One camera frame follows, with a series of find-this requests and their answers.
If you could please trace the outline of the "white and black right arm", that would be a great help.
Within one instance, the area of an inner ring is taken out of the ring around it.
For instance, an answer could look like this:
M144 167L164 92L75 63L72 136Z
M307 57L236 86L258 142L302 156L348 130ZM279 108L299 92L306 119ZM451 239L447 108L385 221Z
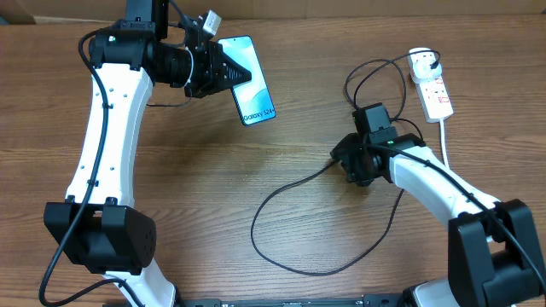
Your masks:
M530 208L459 177L414 134L400 136L380 104L357 107L356 132L331 151L348 182L382 177L419 200L448 231L446 278L412 286L399 306L512 306L545 294L545 265Z

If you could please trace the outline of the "white charger plug adapter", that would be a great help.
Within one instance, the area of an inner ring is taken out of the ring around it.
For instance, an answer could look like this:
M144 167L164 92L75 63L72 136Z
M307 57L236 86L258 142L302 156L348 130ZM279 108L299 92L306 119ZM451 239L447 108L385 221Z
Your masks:
M413 48L407 55L410 75L415 84L422 84L439 78L443 68L439 56L426 47Z

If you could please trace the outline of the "white power strip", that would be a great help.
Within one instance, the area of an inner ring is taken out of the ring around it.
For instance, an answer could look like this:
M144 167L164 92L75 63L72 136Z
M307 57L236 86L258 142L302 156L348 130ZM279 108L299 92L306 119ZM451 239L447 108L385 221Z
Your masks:
M417 84L416 88L428 123L438 123L454 113L442 77Z

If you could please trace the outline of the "brown cardboard backdrop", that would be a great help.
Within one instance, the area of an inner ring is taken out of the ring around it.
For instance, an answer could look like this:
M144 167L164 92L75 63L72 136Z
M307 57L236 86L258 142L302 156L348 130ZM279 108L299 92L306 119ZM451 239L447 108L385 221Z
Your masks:
M10 23L117 20L124 0L1 0ZM180 0L184 14L213 10L224 19L304 19L366 16L539 14L545 0Z

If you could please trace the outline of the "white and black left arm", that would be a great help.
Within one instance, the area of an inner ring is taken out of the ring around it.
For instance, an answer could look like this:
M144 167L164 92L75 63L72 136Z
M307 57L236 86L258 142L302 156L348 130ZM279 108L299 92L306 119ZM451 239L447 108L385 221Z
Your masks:
M133 170L142 116L157 83L202 98L251 80L214 41L221 19L182 16L181 44L166 42L169 1L130 1L125 18L87 33L79 55L92 76L90 116L65 199L44 224L57 256L114 284L129 306L180 306L177 287L154 260L154 220L134 207Z

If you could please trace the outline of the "Samsung Galaxy smartphone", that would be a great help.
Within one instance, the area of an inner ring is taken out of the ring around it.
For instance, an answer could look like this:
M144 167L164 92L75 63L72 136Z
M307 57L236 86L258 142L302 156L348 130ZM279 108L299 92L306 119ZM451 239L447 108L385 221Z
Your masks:
M250 81L231 89L242 124L249 126L273 119L276 109L251 37L222 38L218 42L226 55L252 74Z

